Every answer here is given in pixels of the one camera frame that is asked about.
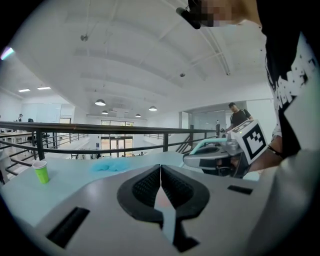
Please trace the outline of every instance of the man in black shirt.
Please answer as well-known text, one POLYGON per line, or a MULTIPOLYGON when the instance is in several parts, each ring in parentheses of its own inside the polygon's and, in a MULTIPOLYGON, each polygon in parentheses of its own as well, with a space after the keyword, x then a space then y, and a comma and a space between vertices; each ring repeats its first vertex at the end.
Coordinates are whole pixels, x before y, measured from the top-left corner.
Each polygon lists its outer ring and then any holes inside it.
POLYGON ((237 127, 238 125, 241 125, 244 121, 246 120, 253 120, 254 118, 252 117, 252 115, 250 115, 250 113, 248 112, 248 110, 246 109, 239 109, 237 107, 237 105, 233 102, 231 102, 229 104, 229 108, 230 110, 233 112, 233 114, 230 117, 230 127, 228 129, 226 129, 226 132, 229 132, 230 130, 232 130, 233 128, 237 127))
POLYGON ((277 125, 272 142, 250 171, 278 165, 300 149, 320 148, 320 36, 316 1, 189 0, 184 18, 195 28, 237 25, 245 20, 266 36, 265 67, 274 95, 277 125))

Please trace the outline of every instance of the green cup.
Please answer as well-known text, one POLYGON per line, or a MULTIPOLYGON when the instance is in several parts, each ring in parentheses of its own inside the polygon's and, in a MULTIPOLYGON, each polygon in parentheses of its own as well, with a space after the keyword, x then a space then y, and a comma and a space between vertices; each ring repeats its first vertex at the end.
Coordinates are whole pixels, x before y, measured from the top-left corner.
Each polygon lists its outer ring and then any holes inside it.
POLYGON ((47 162, 46 161, 34 162, 32 167, 34 168, 35 173, 38 176, 38 179, 42 184, 46 184, 46 183, 49 182, 49 176, 48 176, 47 162))

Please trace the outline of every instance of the white device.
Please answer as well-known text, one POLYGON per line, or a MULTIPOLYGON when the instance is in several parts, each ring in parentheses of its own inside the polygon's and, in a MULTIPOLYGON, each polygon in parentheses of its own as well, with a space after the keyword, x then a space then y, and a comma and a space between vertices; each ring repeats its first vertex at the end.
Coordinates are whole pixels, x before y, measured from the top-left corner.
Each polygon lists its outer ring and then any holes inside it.
POLYGON ((238 142, 250 165, 268 148, 264 131, 258 120, 246 120, 230 131, 231 139, 238 142))

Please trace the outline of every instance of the person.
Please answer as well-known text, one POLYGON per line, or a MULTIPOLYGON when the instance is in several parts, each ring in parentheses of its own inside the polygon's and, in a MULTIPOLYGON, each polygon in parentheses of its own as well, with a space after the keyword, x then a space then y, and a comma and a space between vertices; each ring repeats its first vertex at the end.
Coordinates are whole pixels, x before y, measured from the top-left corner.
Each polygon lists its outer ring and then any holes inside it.
MULTIPOLYGON (((302 115, 313 115, 311 120, 318 120, 312 110, 308 114, 305 110, 301 111, 302 106, 305 109, 305 106, 311 105, 306 95, 303 94, 303 100, 299 99, 302 91, 310 88, 316 91, 320 84, 320 36, 316 29, 319 11, 315 2, 190 0, 189 6, 193 14, 198 14, 200 10, 201 19, 197 18, 198 15, 193 17, 203 25, 238 25, 247 20, 259 26, 266 36, 265 68, 274 96, 277 124, 269 148, 251 164, 249 171, 277 166, 283 159, 298 153, 301 149, 299 141, 305 143, 305 140, 298 140, 292 126, 301 129, 296 120, 302 119, 302 115)), ((319 102, 314 100, 311 109, 318 107, 319 102)), ((237 159, 232 160, 234 165, 237 162, 237 159)))
POLYGON ((246 120, 253 120, 254 118, 246 109, 239 109, 237 105, 233 102, 229 104, 229 109, 233 112, 230 117, 230 127, 226 129, 226 132, 229 132, 233 128, 237 127, 238 125, 242 124, 246 120))

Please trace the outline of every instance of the blue cloth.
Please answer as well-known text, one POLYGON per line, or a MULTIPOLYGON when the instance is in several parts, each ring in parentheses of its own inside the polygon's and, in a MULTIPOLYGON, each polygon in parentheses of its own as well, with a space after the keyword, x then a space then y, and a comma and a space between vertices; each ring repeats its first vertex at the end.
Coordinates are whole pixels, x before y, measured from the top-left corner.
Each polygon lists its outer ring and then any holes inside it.
POLYGON ((129 159, 125 157, 102 159, 93 164, 91 170, 94 172, 121 172, 129 168, 129 162, 129 159))

